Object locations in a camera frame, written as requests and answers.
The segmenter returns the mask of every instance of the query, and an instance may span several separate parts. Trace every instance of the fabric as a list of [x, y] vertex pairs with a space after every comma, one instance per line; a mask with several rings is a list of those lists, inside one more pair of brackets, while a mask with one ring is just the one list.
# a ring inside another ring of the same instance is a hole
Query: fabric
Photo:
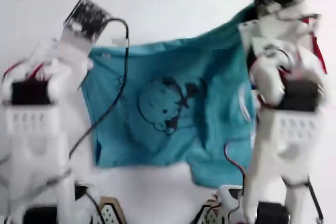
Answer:
[[[194, 182], [241, 184], [228, 155], [246, 167], [255, 111], [237, 29], [255, 18], [248, 7], [201, 36], [130, 47], [128, 81], [118, 105], [93, 131], [99, 167], [165, 166], [187, 161]], [[119, 92], [124, 49], [93, 48], [82, 84], [94, 123]]]

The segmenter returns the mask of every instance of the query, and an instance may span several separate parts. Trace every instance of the white table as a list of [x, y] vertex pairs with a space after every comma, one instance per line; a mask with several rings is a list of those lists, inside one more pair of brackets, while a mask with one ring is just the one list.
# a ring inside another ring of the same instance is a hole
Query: white table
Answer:
[[[62, 22], [78, 0], [0, 0], [0, 71], [22, 57], [28, 57], [36, 45], [50, 36], [59, 37]], [[125, 19], [130, 27], [132, 44], [192, 37], [229, 21], [252, 0], [93, 0], [114, 16]], [[325, 223], [334, 223], [336, 211], [336, 12], [334, 0], [308, 0], [312, 10], [321, 13], [319, 45], [329, 70], [330, 101], [326, 108], [321, 143], [316, 151], [311, 180], [325, 215]], [[110, 45], [111, 38], [122, 37], [122, 26], [110, 25], [98, 41]], [[81, 93], [73, 96], [64, 112], [65, 126], [72, 124], [70, 146], [89, 126], [89, 117]], [[2, 136], [0, 158], [8, 153], [4, 135], [4, 115], [0, 111]], [[99, 186], [104, 196], [117, 197], [129, 224], [187, 224], [202, 203], [211, 196], [210, 189], [195, 186], [186, 164], [167, 168], [92, 168], [90, 138], [76, 151], [72, 163], [77, 177]], [[8, 167], [0, 168], [8, 174]], [[267, 198], [282, 195], [283, 187], [270, 186]], [[6, 191], [0, 189], [3, 206]], [[302, 223], [314, 223], [317, 216], [307, 199]]]

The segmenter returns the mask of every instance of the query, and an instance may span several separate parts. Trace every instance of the white robot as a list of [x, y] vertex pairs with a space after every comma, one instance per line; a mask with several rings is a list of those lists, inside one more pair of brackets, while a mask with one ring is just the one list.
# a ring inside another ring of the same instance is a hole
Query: white robot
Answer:
[[[255, 0], [258, 20], [239, 26], [248, 70], [258, 87], [253, 158], [239, 197], [218, 190], [229, 224], [299, 224], [310, 190], [310, 161], [319, 136], [319, 107], [326, 100], [323, 59], [316, 55], [314, 30], [319, 15], [307, 15], [305, 0]], [[270, 181], [287, 187], [285, 206], [260, 202]], [[323, 222], [322, 212], [318, 223]]]
[[[40, 46], [4, 73], [3, 104], [12, 148], [8, 223], [39, 223], [41, 216], [42, 223], [56, 223], [57, 213], [59, 224], [88, 224], [96, 213], [92, 202], [99, 203], [98, 190], [75, 186], [71, 174], [60, 103], [92, 68], [88, 54], [110, 19], [92, 1], [80, 0], [64, 23], [60, 41]], [[49, 187], [55, 189], [57, 207], [41, 207], [35, 200]]]

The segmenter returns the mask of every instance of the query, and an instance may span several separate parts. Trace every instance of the teal shirt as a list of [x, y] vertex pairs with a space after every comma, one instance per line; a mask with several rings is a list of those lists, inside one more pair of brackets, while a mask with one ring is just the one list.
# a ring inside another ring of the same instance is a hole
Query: teal shirt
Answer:
[[[188, 162], [198, 185], [241, 184], [223, 147], [232, 142], [229, 156], [248, 165], [255, 111], [237, 26], [253, 12], [248, 7], [195, 38], [131, 46], [123, 96], [93, 131], [96, 165]], [[93, 123], [119, 92], [124, 49], [93, 48], [90, 58], [94, 68], [82, 91]], [[252, 120], [242, 114], [239, 90]]]

